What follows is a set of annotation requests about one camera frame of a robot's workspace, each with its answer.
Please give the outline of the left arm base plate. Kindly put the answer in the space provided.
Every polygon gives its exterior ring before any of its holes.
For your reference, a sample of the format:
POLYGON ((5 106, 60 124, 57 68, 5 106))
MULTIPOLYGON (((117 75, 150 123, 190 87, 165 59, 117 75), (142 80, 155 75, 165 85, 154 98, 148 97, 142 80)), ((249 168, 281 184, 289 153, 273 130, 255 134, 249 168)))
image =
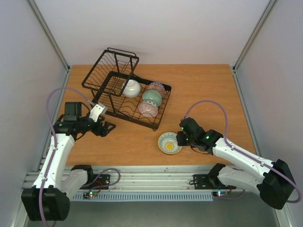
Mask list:
POLYGON ((89 178, 88 181, 85 183, 86 186, 82 186, 80 189, 88 190, 91 188, 96 187, 97 189, 102 186, 102 190, 107 190, 110 184, 110 175, 109 174, 102 174, 100 175, 97 180, 93 182, 93 180, 97 177, 97 174, 94 174, 92 178, 89 178))

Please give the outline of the teal green bowl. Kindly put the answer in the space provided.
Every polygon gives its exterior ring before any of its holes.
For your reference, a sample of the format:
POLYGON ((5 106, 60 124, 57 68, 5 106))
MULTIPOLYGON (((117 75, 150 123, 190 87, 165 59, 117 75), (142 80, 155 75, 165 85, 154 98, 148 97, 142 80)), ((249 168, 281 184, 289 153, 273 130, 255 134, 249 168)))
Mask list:
POLYGON ((148 89, 142 95, 143 101, 149 100, 154 102, 158 107, 162 104, 162 96, 155 89, 148 89))

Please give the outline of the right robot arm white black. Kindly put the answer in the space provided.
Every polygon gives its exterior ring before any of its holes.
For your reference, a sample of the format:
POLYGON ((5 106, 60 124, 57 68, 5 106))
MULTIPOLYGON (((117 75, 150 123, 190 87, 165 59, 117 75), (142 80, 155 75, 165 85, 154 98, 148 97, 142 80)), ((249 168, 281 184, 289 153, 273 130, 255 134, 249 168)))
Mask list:
POLYGON ((221 133, 215 130, 205 131, 190 117, 182 120, 179 126, 181 131, 177 133, 178 145, 197 148, 240 168, 234 170, 216 164, 209 172, 211 186, 217 188, 230 185, 253 192, 277 210, 281 210, 289 201, 295 189, 295 181, 285 161, 271 161, 243 150, 221 133))

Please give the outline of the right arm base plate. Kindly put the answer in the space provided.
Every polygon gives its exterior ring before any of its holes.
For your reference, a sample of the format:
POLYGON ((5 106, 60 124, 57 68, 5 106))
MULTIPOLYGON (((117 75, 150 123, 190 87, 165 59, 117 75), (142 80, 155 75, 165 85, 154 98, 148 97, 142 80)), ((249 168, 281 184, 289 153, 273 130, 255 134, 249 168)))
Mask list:
POLYGON ((194 185, 196 190, 229 190, 236 189, 235 186, 223 185, 222 183, 213 184, 210 182, 208 175, 195 174, 191 183, 194 185))

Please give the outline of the blue orange patterned bowl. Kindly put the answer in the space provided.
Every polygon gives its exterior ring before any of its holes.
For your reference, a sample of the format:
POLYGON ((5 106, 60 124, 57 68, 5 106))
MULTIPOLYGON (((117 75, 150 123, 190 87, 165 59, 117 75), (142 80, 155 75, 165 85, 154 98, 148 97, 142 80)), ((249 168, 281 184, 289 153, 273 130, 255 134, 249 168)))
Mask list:
POLYGON ((161 97, 164 97, 165 96, 165 87, 163 84, 159 83, 159 82, 152 82, 150 83, 148 86, 147 86, 147 89, 154 89, 154 90, 157 90, 160 94, 161 94, 161 97))

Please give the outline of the red white patterned bowl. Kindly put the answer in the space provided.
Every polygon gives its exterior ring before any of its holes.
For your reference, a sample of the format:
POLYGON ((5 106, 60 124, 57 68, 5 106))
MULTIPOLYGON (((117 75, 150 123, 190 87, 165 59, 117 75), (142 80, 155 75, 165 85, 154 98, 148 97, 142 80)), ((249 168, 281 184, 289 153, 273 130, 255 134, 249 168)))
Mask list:
POLYGON ((146 117, 156 117, 158 114, 158 107, 151 100, 145 100, 138 105, 139 112, 146 117))

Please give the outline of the white ceramic bowl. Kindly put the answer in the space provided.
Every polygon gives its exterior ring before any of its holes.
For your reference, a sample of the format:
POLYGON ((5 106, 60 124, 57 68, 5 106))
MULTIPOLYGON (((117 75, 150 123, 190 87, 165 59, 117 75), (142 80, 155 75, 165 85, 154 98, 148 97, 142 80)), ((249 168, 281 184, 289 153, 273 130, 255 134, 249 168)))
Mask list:
POLYGON ((134 98, 139 96, 141 93, 141 86, 140 84, 133 79, 130 79, 126 86, 125 86, 126 81, 122 84, 122 88, 124 88, 122 94, 127 97, 127 98, 134 98))

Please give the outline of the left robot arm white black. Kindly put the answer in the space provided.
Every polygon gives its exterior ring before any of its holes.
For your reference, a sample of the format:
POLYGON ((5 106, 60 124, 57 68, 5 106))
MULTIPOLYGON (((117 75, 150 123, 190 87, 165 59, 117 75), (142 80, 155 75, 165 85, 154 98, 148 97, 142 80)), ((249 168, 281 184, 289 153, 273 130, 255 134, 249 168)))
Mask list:
POLYGON ((64 114, 53 125, 49 151, 39 176, 25 188, 21 200, 31 221, 64 221, 77 191, 91 188, 98 179, 90 165, 76 165, 63 180, 67 158, 75 141, 87 132, 107 136, 116 126, 106 122, 107 107, 99 103, 82 116, 82 102, 65 103, 64 114))

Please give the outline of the black wire dish rack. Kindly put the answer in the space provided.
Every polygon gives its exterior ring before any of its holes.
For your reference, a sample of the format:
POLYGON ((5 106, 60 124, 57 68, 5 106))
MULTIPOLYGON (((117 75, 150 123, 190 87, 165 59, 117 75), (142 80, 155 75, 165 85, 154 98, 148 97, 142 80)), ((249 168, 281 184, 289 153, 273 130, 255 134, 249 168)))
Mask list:
POLYGON ((148 90, 152 80, 141 78, 134 74, 139 57, 134 52, 123 51, 108 47, 97 59, 81 85, 90 89, 93 94, 92 102, 102 103, 108 107, 107 115, 153 129, 159 128, 171 86, 164 84, 164 97, 155 117, 147 117, 139 112, 139 103, 143 101, 143 92, 148 90), (129 80, 136 80, 141 86, 137 97, 127 98, 123 95, 129 80))

